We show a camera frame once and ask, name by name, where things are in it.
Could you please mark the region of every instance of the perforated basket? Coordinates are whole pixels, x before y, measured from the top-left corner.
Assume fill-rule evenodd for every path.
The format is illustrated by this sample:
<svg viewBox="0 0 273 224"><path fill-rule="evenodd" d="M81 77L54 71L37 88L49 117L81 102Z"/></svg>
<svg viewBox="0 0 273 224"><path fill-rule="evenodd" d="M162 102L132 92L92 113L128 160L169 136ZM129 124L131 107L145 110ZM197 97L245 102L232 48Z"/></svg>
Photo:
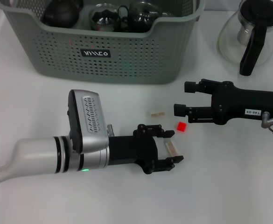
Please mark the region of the perforated basket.
<svg viewBox="0 0 273 224"><path fill-rule="evenodd" d="M129 5L126 0L102 2ZM158 18L147 33L83 29L89 26L88 12L98 0L84 1L75 29L49 27L40 21L50 0L0 0L0 9L31 63L43 75L105 83L165 84L179 73L204 0L160 2L163 9L177 17ZM86 49L109 52L110 57L91 57Z"/></svg>

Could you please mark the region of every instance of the black stripe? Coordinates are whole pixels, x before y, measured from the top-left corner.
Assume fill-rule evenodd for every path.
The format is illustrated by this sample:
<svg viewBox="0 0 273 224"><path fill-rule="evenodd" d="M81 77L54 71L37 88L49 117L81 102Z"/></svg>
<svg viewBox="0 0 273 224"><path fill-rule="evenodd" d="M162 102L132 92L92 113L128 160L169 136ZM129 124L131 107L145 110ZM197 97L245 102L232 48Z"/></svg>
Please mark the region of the black stripe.
<svg viewBox="0 0 273 224"><path fill-rule="evenodd" d="M62 164L62 151L61 151L61 144L58 137L54 137L56 141L56 149L57 149L57 164L56 164L56 174L60 172L61 170L61 164Z"/></svg>
<svg viewBox="0 0 273 224"><path fill-rule="evenodd" d="M80 154L79 167L77 171L81 171L82 167L84 167L84 154Z"/></svg>
<svg viewBox="0 0 273 224"><path fill-rule="evenodd" d="M65 136L62 137L62 140L63 140L63 146L65 148L65 165L63 167L63 173L66 173L69 169L69 161L70 161L69 146L68 146L68 141Z"/></svg>

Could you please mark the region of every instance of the white table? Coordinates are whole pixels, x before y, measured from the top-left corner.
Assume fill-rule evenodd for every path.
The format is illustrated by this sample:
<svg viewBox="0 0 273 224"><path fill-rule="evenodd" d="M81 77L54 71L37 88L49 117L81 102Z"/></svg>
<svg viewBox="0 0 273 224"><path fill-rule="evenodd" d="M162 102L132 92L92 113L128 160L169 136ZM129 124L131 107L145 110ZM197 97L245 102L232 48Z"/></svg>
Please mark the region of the white table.
<svg viewBox="0 0 273 224"><path fill-rule="evenodd" d="M116 135L140 123L175 129L185 118L173 105L209 106L210 96L183 92L185 81L232 81L273 91L273 57L250 77L220 57L216 41L232 12L204 12L180 76L167 85L115 85L38 74L0 11L0 164L22 138L66 135L71 89L100 94ZM165 109L153 119L147 112ZM273 135L260 121L190 124L174 141L185 160L170 172L145 175L134 164L12 179L0 184L0 224L273 224Z"/></svg>

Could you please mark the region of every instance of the glass coffee pot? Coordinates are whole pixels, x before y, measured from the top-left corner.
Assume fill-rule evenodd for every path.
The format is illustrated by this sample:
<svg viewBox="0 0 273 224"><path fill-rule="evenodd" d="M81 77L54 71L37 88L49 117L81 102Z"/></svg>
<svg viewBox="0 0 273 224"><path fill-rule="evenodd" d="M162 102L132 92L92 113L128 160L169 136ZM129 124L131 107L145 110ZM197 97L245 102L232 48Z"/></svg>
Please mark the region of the glass coffee pot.
<svg viewBox="0 0 273 224"><path fill-rule="evenodd" d="M217 48L227 61L240 65L241 75L251 75L273 53L273 1L243 0L221 30Z"/></svg>

